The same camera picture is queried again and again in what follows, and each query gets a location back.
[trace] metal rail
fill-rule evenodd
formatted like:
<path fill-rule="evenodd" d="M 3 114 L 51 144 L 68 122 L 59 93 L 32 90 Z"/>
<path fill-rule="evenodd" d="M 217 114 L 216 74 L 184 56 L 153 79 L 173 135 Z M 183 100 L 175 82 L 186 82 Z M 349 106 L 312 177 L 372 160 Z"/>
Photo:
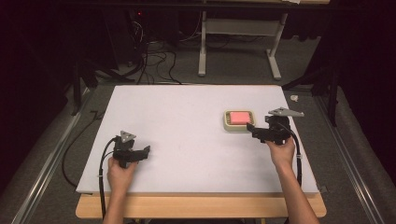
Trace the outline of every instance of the metal rail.
<path fill-rule="evenodd" d="M 355 163 L 352 157 L 349 155 L 347 146 L 344 144 L 344 141 L 338 132 L 337 128 L 332 126 L 331 121 L 326 116 L 327 115 L 327 107 L 322 97 L 317 96 L 314 97 L 315 103 L 317 104 L 323 118 L 325 118 L 326 123 L 329 127 L 329 130 L 332 132 L 332 137 L 337 144 L 338 153 L 340 155 L 341 162 L 346 168 L 346 173 L 349 176 L 349 179 L 352 183 L 353 188 L 356 191 L 356 194 L 361 201 L 361 205 L 369 218 L 371 223 L 385 223 L 381 214 L 379 213 L 375 202 L 373 200 L 372 194 L 370 190 L 367 188 L 364 180 L 361 178 L 361 174 L 358 171 L 358 168 L 355 166 Z"/>
<path fill-rule="evenodd" d="M 70 124 L 67 126 L 64 134 L 59 139 L 55 149 L 49 154 L 43 168 L 41 169 L 37 180 L 33 184 L 32 188 L 29 191 L 28 196 L 24 200 L 20 210 L 18 211 L 17 215 L 12 220 L 12 224 L 20 224 L 20 223 L 29 223 L 30 218 L 32 217 L 35 209 L 38 206 L 38 203 L 41 200 L 41 197 L 44 194 L 50 180 L 55 173 L 55 170 L 62 159 L 62 155 L 64 154 L 65 147 L 70 133 L 73 131 L 74 127 L 76 126 L 79 118 L 81 117 L 81 111 L 85 108 L 86 104 L 92 97 L 93 91 L 88 91 L 88 88 L 85 89 L 84 94 L 86 93 L 86 98 L 77 112 L 77 114 L 71 118 Z"/>

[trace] forearm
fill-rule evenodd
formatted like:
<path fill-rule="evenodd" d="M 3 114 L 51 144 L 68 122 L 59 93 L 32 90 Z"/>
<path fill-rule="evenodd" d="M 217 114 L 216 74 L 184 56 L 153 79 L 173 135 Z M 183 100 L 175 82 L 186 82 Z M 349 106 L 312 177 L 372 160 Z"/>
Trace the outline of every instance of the forearm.
<path fill-rule="evenodd" d="M 277 167 L 276 170 L 285 196 L 290 223 L 319 223 L 291 167 Z"/>
<path fill-rule="evenodd" d="M 123 213 L 125 211 L 126 194 L 111 193 L 110 202 L 106 210 L 104 224 L 123 223 Z"/>

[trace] white table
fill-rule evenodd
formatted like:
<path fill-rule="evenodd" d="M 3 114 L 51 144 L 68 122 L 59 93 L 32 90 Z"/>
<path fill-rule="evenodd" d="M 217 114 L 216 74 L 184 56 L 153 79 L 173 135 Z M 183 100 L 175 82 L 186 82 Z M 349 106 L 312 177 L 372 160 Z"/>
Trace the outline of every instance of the white table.
<path fill-rule="evenodd" d="M 286 216 L 268 146 L 251 133 L 228 133 L 222 124 L 224 111 L 246 109 L 253 111 L 257 127 L 268 127 L 264 116 L 281 106 L 288 107 L 278 86 L 116 87 L 78 184 L 78 192 L 93 193 L 81 197 L 78 216 L 101 216 L 99 162 L 106 143 L 121 130 L 137 135 L 134 149 L 151 146 L 129 189 L 126 217 Z M 298 136 L 292 119 L 290 126 Z M 324 216 L 326 209 L 303 144 L 301 151 L 303 191 L 317 205 L 317 215 Z M 106 179 L 105 192 L 109 192 Z M 207 200 L 218 209 L 205 207 Z M 238 211 L 250 213 L 223 210 L 230 206 L 232 210 L 244 206 Z"/>

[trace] handheld controller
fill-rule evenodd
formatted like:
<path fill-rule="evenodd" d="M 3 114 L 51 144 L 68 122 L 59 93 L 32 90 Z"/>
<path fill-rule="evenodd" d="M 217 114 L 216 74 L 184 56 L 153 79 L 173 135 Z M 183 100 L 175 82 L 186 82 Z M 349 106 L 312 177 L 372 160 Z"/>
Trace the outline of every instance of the handheld controller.
<path fill-rule="evenodd" d="M 132 150 L 135 138 L 135 135 L 126 132 L 121 132 L 121 136 L 116 136 L 113 157 L 119 161 L 122 168 L 126 168 L 129 162 L 142 161 L 149 157 L 150 146 L 143 150 Z"/>
<path fill-rule="evenodd" d="M 304 116 L 304 113 L 295 112 L 283 107 L 272 110 L 269 114 L 273 116 L 265 116 L 265 122 L 269 124 L 268 129 L 256 128 L 254 125 L 247 123 L 247 130 L 252 133 L 252 137 L 260 139 L 261 143 L 271 141 L 279 146 L 283 145 L 285 140 L 290 138 L 290 121 L 288 116 Z"/>

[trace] hand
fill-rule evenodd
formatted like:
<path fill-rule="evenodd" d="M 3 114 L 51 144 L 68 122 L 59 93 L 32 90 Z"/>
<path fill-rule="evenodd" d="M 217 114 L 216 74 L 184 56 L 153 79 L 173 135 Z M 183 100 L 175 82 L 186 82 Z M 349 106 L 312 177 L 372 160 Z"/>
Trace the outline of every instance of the hand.
<path fill-rule="evenodd" d="M 281 146 L 269 141 L 265 141 L 265 143 L 271 150 L 271 159 L 277 170 L 291 168 L 295 149 L 292 137 L 288 138 L 286 143 Z"/>
<path fill-rule="evenodd" d="M 119 162 L 113 157 L 108 159 L 107 180 L 111 187 L 111 192 L 124 195 L 134 178 L 134 169 L 137 162 L 131 163 L 128 168 L 124 169 L 119 166 Z"/>

